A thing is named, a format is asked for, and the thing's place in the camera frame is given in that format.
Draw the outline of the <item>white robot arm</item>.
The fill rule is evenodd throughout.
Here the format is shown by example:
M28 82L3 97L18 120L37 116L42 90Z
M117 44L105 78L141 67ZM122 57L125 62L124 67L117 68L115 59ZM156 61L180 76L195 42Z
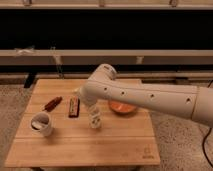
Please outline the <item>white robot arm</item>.
M115 79L116 70L101 64L79 87L87 106L99 99L114 100L189 119L213 128L213 88L192 85L125 83Z

